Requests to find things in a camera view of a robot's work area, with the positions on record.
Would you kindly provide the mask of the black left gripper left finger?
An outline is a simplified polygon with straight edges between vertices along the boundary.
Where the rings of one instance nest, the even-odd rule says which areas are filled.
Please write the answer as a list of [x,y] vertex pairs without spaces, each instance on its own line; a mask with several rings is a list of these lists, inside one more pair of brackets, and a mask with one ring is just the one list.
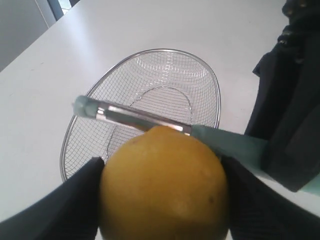
[[94,240],[105,166],[93,157],[43,199],[0,224],[2,240]]

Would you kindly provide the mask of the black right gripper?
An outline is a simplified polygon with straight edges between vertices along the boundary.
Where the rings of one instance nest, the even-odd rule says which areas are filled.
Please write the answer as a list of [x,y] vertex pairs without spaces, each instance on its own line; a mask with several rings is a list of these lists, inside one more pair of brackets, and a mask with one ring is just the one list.
[[282,13],[288,25],[253,69],[259,78],[256,105],[286,105],[291,101],[307,58],[307,40],[320,33],[318,0],[287,0]]

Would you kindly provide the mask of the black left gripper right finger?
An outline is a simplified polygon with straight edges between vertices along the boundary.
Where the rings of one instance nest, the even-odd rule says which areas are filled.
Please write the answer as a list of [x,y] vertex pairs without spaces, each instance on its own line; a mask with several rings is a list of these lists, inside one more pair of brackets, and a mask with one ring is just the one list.
[[318,240],[320,218],[281,196],[236,159],[222,157],[234,240]]

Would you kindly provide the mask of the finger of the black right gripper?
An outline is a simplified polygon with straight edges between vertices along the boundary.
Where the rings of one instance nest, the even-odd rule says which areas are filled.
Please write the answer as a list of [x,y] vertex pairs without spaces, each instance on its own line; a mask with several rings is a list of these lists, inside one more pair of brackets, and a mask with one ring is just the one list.
[[320,49],[275,47],[253,73],[259,86],[245,134],[267,141],[261,169],[296,192],[320,172]]

